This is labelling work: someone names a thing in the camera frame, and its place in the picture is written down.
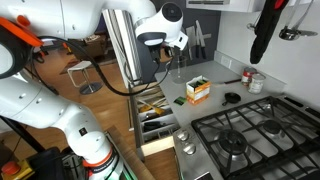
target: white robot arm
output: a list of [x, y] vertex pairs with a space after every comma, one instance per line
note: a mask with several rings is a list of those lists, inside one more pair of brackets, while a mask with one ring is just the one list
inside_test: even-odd
[[[16, 22], [22, 15], [38, 36], [85, 38], [93, 34], [103, 10], [120, 9], [131, 14], [136, 37], [147, 46], [165, 43], [184, 49], [188, 39], [180, 31], [182, 12], [172, 3], [158, 13], [149, 0], [0, 0], [0, 4], [0, 18]], [[90, 110], [18, 73], [29, 57], [30, 45], [10, 34], [1, 22], [5, 21], [0, 19], [0, 116], [36, 128], [61, 129], [71, 149], [90, 167], [90, 179], [118, 177], [123, 163]]]

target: white chair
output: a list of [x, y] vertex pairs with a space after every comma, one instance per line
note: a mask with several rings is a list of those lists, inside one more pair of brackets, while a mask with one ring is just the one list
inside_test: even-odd
[[[94, 92], [97, 92], [99, 89], [101, 89], [102, 85], [99, 82], [93, 82], [91, 83], [89, 81], [89, 74], [87, 72], [87, 67], [91, 65], [90, 61], [81, 61], [77, 65], [71, 67], [68, 69], [68, 74], [70, 76], [70, 79], [75, 87], [80, 87], [80, 93], [81, 94], [92, 94]], [[84, 77], [84, 81], [80, 84], [76, 84], [75, 80], [73, 79], [72, 73], [74, 71], [81, 71], [82, 75]]]

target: stainless steel stovetop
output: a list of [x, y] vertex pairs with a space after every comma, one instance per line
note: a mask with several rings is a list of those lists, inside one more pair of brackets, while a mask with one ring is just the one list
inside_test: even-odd
[[182, 179], [298, 179], [320, 166], [320, 115], [267, 97], [192, 121], [173, 134]]

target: yellow box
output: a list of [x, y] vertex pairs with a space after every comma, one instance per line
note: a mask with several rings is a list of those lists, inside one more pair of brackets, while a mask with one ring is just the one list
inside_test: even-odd
[[193, 105], [197, 105], [204, 101], [209, 97], [210, 85], [211, 82], [203, 76], [193, 78], [186, 83], [187, 100]]

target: canister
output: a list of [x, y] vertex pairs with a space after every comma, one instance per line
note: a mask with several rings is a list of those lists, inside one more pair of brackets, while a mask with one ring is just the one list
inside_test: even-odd
[[262, 90], [263, 81], [266, 79], [266, 77], [260, 73], [256, 73], [252, 75], [252, 80], [249, 85], [248, 91], [252, 94], [259, 94]]
[[248, 86], [251, 82], [252, 75], [255, 73], [257, 73], [257, 70], [253, 67], [244, 68], [241, 79], [242, 84]]

